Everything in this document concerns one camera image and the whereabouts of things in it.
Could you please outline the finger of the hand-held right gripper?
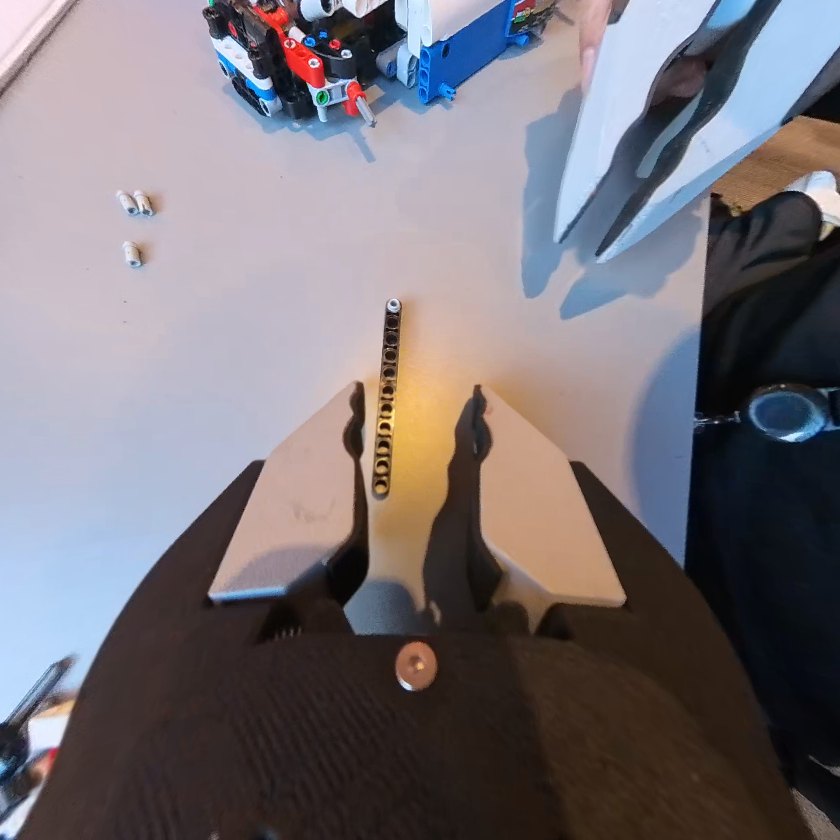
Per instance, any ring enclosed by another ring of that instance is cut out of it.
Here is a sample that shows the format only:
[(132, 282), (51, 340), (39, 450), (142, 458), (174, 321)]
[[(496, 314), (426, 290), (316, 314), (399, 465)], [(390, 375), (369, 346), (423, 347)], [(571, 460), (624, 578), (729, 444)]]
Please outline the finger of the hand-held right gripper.
[(755, 2), (720, 41), (696, 103), (643, 159), (596, 261), (645, 238), (766, 141), (833, 61), (838, 37), (838, 1)]
[(714, 6), (712, 1), (612, 3), (563, 170), (555, 243), (566, 239), (592, 203), (625, 134), (645, 115), (660, 78)]

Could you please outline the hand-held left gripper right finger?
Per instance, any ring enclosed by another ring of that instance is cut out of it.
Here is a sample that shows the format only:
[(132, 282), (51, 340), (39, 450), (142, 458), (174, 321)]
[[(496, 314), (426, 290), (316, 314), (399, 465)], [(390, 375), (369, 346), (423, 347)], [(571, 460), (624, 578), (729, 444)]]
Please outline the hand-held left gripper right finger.
[(437, 629), (537, 630), (555, 606), (627, 601), (565, 453), (485, 385), (455, 426), (423, 564)]

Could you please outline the white paper booklet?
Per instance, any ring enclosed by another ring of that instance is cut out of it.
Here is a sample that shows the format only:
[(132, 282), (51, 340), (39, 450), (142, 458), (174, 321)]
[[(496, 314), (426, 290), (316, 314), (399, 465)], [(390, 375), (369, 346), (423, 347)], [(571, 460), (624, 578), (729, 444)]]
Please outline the white paper booklet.
[(1, 2), (2, 95), (77, 4), (77, 1)]

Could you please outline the black round watch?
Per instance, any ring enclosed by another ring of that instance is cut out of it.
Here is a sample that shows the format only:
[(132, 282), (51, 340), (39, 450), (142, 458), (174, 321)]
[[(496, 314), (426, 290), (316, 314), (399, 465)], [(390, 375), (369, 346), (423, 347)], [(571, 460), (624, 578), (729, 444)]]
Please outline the black round watch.
[(728, 413), (695, 413), (694, 432), (740, 425), (778, 443), (802, 444), (839, 430), (838, 386), (762, 386)]

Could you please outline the grey desk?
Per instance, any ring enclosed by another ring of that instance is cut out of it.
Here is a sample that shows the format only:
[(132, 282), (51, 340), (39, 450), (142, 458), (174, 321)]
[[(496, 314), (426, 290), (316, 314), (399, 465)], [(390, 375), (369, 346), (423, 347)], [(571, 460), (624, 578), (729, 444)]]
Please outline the grey desk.
[(249, 462), (352, 381), (372, 417), (387, 298), (406, 306), (395, 481), (358, 629), (422, 608), (476, 383), (683, 558), (708, 201), (602, 266), (606, 220), (552, 242), (579, 2), (452, 103), (383, 85), (374, 129), (258, 119), (202, 5), (79, 2), (2, 97), (3, 718), (59, 658), (84, 676)]

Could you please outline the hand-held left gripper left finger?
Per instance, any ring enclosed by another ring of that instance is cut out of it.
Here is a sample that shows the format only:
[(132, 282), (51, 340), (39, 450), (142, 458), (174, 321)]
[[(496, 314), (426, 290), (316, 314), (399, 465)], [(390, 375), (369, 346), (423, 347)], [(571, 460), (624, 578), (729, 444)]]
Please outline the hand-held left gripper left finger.
[(269, 454), (208, 590), (213, 603), (319, 592), (345, 606), (361, 588), (364, 415), (353, 381)]

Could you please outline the long black perforated toy beam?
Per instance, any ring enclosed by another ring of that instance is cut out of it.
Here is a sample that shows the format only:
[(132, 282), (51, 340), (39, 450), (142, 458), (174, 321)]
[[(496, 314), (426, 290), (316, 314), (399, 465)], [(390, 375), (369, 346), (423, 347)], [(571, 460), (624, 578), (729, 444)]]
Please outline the long black perforated toy beam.
[(392, 486), (395, 449), (396, 393), (401, 348), (403, 308), (399, 314), (386, 310), (381, 347), (381, 370), (377, 387), (371, 490), (376, 500), (386, 499)]

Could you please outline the white shoe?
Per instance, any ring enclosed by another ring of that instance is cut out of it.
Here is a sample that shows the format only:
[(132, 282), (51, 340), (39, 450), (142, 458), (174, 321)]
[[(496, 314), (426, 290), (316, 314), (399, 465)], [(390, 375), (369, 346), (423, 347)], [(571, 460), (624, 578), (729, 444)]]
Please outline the white shoe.
[(813, 171), (787, 185), (784, 191), (802, 193), (814, 202), (822, 218), (820, 239), (839, 227), (839, 191), (834, 173)]

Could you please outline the person's right hand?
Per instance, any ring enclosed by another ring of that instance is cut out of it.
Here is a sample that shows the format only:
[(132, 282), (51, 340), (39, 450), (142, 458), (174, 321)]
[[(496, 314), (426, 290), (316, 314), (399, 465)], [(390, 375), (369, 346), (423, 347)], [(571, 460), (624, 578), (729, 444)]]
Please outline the person's right hand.
[(587, 87), (592, 78), (597, 53), (615, 1), (580, 1), (577, 28), (581, 61), (581, 84)]

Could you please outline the building block toy vehicle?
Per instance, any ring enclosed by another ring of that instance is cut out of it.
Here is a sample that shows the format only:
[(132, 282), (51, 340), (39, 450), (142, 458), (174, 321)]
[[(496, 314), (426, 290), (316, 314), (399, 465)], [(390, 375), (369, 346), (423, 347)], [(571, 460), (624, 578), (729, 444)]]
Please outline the building block toy vehicle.
[(344, 110), (374, 127), (368, 88), (396, 80), (422, 104), (512, 46), (539, 39), (555, 2), (211, 1), (203, 19), (237, 94), (272, 119)]

